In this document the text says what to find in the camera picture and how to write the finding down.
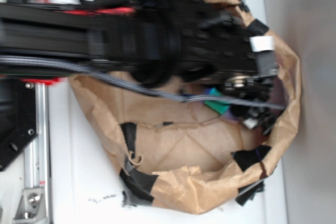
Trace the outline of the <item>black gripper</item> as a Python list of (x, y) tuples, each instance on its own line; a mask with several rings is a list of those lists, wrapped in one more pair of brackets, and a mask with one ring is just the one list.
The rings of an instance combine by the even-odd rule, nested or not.
[[(245, 25), (242, 0), (167, 0), (167, 75), (186, 82), (225, 82), (278, 74), (273, 36), (253, 36)], [(232, 105), (245, 127), (271, 133), (276, 115), (269, 108)]]

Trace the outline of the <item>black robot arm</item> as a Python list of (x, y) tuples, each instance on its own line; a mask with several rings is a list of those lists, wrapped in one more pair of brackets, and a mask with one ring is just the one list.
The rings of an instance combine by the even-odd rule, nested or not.
[(273, 48), (204, 0), (1, 4), (1, 75), (50, 80), (80, 73), (177, 102), (230, 105), (248, 128), (273, 128)]

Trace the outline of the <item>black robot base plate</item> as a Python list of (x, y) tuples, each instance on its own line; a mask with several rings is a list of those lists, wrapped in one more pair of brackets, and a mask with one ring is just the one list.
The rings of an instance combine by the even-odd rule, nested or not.
[(1, 171), (37, 135), (36, 85), (18, 79), (1, 81)]

